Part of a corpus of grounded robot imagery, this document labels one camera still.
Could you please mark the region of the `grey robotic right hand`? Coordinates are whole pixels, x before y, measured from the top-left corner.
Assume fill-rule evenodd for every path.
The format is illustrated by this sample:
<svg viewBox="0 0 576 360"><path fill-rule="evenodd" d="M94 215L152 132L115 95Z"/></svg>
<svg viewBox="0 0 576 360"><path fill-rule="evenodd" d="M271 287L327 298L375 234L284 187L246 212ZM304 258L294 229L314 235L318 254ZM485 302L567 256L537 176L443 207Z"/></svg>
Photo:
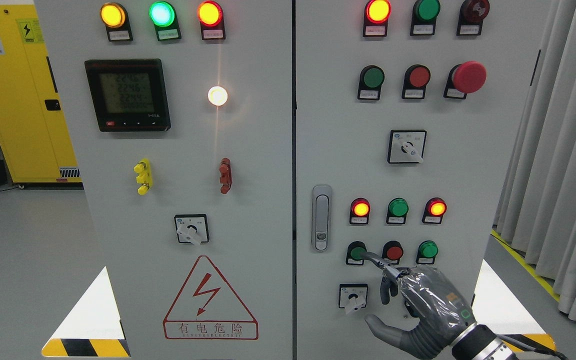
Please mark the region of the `grey robotic right hand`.
<svg viewBox="0 0 576 360"><path fill-rule="evenodd" d="M463 311L471 313L471 307L439 269L427 264L396 268L371 251L364 251L361 257L382 269L389 283L398 285L419 318L414 329L402 330L386 325L374 314L367 314L368 328L382 342L414 358L431 360L476 323L472 314L462 316Z"/></svg>

